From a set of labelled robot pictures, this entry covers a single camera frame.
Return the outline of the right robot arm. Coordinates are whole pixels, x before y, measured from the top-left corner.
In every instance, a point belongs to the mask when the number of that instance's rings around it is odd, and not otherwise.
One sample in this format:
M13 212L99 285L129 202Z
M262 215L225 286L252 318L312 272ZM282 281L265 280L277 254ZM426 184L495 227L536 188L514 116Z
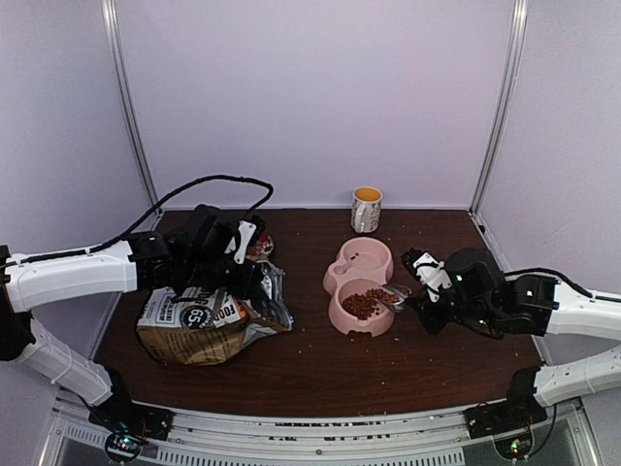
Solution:
M408 298L427 333L449 323L492 340L506 335L584 335L620 339L620 297L588 290L566 275L541 267L505 272L493 253L465 248L446 260L410 249L401 256L407 272L421 284ZM519 427L537 409L620 385L620 348L564 365L516 372L498 421Z

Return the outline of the brown pet food bag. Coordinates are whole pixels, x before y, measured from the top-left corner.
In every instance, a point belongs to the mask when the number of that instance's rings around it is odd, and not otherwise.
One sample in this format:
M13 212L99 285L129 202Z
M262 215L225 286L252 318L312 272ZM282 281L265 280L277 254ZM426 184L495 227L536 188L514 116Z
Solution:
M219 289L188 288L180 298L170 288L152 291L135 332L155 361L212 366L226 362L249 345L293 329L283 301L284 272L268 260L261 266L260 298L242 300Z

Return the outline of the pink double pet bowl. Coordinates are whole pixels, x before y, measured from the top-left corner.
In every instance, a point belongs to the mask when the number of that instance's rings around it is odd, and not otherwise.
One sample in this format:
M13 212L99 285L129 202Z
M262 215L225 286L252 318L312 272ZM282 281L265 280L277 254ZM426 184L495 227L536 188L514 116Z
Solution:
M343 243L323 279L323 287L331 296L328 316L332 325L344 335L359 332L376 337L387 332L394 315L384 305L373 302L371 315L359 318L347 311L343 302L388 284L393 270L392 252L380 240L361 237Z

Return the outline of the metal food scoop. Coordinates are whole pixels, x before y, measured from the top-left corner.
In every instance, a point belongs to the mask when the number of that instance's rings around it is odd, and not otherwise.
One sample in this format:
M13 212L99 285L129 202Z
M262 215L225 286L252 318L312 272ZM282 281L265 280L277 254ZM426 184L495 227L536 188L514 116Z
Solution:
M377 301L391 312L398 314L406 306L406 300L412 295L412 290L405 285L386 283L377 288L379 297Z

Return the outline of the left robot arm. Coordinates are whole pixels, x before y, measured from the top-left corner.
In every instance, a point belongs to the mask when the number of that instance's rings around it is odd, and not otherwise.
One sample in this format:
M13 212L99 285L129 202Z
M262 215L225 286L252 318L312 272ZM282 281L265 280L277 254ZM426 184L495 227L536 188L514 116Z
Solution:
M41 255L1 248L1 358L25 363L73 391L119 431L139 423L122 376L63 345L35 322L34 308L87 295L160 288L177 297L190 287L224 289L239 299L262 296L261 273L246 251L262 235L259 216L233 219L200 205L168 233L129 231L81 250Z

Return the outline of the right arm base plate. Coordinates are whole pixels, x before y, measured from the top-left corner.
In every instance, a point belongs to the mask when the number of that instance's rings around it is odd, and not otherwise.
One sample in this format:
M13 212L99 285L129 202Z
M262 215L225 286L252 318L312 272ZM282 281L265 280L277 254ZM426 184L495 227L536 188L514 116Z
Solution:
M546 408L535 399L481 404L463 412L471 439L524 429L547 420Z

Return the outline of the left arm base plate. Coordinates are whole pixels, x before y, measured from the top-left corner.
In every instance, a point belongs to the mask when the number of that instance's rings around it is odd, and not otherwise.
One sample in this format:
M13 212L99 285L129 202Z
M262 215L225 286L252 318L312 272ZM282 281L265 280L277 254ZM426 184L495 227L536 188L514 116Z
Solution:
M172 411L145 405L134 405L128 414L121 415L106 414L100 407L87 408L91 423L140 441L166 441L174 420Z

